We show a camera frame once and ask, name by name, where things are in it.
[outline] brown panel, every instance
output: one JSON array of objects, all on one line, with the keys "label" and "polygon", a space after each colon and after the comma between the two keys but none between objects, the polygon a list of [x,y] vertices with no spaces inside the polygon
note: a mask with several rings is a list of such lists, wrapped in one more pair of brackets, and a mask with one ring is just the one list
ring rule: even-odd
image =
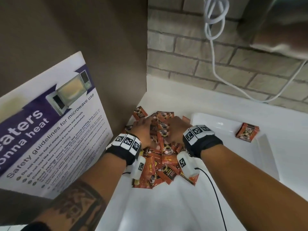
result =
[{"label": "brown panel", "polygon": [[[1,2],[0,96],[81,51],[117,135],[146,91],[147,0]],[[0,196],[0,225],[28,223],[49,203]]]}]

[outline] white plastic tray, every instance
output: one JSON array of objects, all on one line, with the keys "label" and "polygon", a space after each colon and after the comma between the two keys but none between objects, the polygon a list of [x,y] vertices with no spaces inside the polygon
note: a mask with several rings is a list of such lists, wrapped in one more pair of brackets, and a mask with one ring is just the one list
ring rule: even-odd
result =
[{"label": "white plastic tray", "polygon": [[204,113],[194,113],[191,118],[191,124],[206,125],[215,132],[215,135],[223,141],[227,148],[279,180],[279,173],[272,149],[266,134],[262,130],[260,130],[251,143],[248,143],[235,138],[236,133],[242,126],[241,122]]}]

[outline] tattooed forearm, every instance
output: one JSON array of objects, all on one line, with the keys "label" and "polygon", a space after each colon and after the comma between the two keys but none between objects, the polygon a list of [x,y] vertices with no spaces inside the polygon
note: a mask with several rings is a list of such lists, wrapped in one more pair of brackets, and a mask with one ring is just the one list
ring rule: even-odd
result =
[{"label": "tattooed forearm", "polygon": [[101,219],[106,203],[91,186],[77,180],[52,201],[50,208],[70,221],[69,230],[91,231]]}]

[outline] coiled white cable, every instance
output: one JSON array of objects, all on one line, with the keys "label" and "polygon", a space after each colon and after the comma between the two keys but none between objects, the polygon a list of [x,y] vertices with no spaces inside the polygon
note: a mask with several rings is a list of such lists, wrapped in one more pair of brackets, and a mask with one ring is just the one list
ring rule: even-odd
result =
[{"label": "coiled white cable", "polygon": [[[229,10],[229,1],[228,0],[204,0],[204,21],[205,21],[205,26],[204,26],[204,33],[206,38],[210,41],[210,46],[211,46],[211,52],[212,52],[212,67],[213,67],[213,74],[216,78],[218,78],[220,81],[222,81],[223,83],[235,88],[236,90],[240,91],[241,93],[243,93],[245,96],[247,96],[249,99],[259,102],[259,103],[267,103],[270,101],[275,100],[277,97],[279,97],[284,90],[287,88],[287,86],[294,80],[294,78],[297,76],[297,74],[299,73],[299,71],[302,69],[302,67],[305,65],[306,60],[303,61],[301,63],[301,65],[298,67],[298,69],[294,72],[293,76],[289,79],[289,81],[283,86],[283,88],[280,90],[280,92],[272,97],[271,99],[268,100],[256,100],[254,98],[252,98],[250,95],[248,95],[246,92],[244,92],[242,89],[238,88],[237,86],[225,81],[224,79],[222,79],[221,77],[219,77],[216,74],[215,71],[215,52],[214,52],[214,45],[213,45],[213,40],[217,39],[222,31],[224,30],[225,27],[225,16],[227,15],[227,12]],[[211,15],[213,13],[213,10],[216,6],[216,4],[218,4],[219,7],[219,11],[220,11],[220,15],[217,18],[211,19]],[[210,29],[210,25],[211,24],[215,24],[221,21],[221,27],[219,32],[212,36],[211,34],[211,29]]]}]

